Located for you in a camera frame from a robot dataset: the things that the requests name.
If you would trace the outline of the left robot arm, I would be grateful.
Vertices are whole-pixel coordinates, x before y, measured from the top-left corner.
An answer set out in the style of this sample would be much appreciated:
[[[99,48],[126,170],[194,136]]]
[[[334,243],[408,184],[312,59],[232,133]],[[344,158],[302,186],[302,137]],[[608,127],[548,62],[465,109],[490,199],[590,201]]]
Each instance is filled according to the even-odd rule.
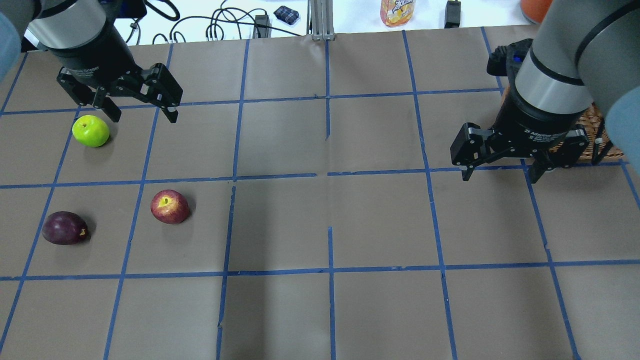
[[[183,89],[166,64],[137,65],[114,25],[120,5],[119,0],[3,0],[1,76],[18,61],[30,31],[61,63],[57,83],[76,105],[102,110],[116,123],[121,110],[113,98],[135,98],[176,123]]]

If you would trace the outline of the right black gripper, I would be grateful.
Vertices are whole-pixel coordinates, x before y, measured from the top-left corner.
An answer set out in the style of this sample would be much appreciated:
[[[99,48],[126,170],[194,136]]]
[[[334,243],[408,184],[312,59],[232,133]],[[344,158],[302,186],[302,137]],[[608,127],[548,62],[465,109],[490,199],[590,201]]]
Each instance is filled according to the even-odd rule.
[[[482,129],[475,123],[461,126],[450,146],[451,163],[461,169],[462,180],[468,182],[484,164],[502,158],[534,158],[527,175],[531,183],[537,183],[546,172],[572,168],[589,146],[585,131],[570,131],[582,114],[546,112],[506,97],[493,129]]]

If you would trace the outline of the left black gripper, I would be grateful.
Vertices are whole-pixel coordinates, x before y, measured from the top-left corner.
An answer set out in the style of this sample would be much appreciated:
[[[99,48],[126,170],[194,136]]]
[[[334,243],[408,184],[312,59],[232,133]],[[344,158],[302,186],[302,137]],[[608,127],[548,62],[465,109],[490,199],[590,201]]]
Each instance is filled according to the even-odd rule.
[[[45,48],[61,62],[55,79],[76,105],[101,110],[118,123],[122,111],[109,98],[109,92],[111,96],[154,105],[171,124],[178,121],[183,88],[163,63],[147,69],[137,66],[113,23],[105,23],[93,39],[78,47]]]

